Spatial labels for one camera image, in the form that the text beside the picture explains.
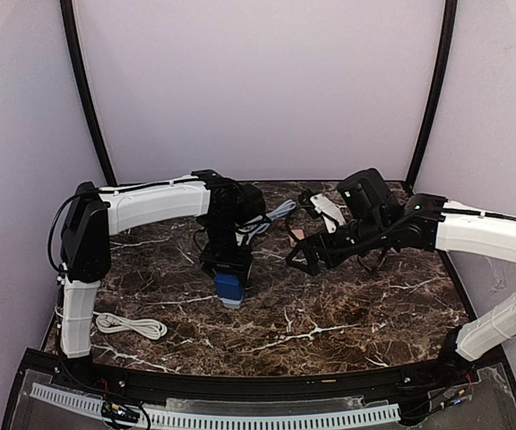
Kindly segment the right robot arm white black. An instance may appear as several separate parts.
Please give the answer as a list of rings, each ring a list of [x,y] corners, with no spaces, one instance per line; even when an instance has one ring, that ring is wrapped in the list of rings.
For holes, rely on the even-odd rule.
[[[386,253],[413,248],[430,252],[463,252],[516,263],[516,217],[484,211],[443,196],[417,193],[400,203],[380,172],[368,168],[342,180],[337,191],[351,214],[322,194],[307,193],[301,209],[324,221],[321,231],[295,237],[288,266],[315,276],[349,257],[373,250]],[[516,291],[502,303],[451,330],[438,360],[466,366],[516,336]]]

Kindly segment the blue cube socket adapter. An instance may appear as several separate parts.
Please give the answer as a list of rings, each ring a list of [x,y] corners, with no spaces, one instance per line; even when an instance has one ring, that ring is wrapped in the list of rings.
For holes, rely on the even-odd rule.
[[[213,278],[213,283],[216,293],[221,299],[239,301],[244,297],[245,288],[236,275],[217,273]]]

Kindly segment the light blue power strip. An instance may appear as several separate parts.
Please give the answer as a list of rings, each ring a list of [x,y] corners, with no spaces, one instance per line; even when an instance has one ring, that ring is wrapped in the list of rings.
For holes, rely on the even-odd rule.
[[[270,228],[270,225],[278,220],[284,218],[292,209],[294,209],[297,204],[292,200],[286,200],[280,206],[278,206],[275,210],[267,212],[263,215],[258,215],[253,219],[246,221],[242,224],[236,231],[236,240],[238,245],[246,245],[250,246],[253,240],[266,233],[266,231]],[[244,288],[247,283],[247,280],[240,280],[243,284]],[[239,309],[243,303],[243,300],[233,301],[227,299],[221,299],[222,304],[227,309]]]

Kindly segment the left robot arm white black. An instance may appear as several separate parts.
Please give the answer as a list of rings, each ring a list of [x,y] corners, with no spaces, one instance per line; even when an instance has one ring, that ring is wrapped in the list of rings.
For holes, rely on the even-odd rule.
[[[207,234],[202,270],[226,308],[238,309],[253,264],[244,227],[267,219],[262,192],[213,170],[154,183],[97,188],[80,184],[57,211],[60,260],[52,267],[63,289],[60,349],[69,359],[90,354],[90,327],[100,282],[111,268],[110,238],[168,219],[194,217]]]

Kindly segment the white power strip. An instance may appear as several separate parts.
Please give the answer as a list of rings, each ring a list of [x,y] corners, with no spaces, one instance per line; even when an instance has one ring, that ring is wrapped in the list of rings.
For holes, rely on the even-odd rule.
[[[148,340],[161,340],[168,333],[166,324],[151,318],[129,319],[112,313],[97,312],[93,315],[97,329],[104,334],[132,331]]]

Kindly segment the pink charger plug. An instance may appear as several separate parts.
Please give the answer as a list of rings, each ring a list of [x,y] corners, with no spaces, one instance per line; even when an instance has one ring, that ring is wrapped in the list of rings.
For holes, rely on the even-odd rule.
[[[289,233],[290,245],[294,246],[297,242],[305,239],[304,231],[301,228],[292,228]]]

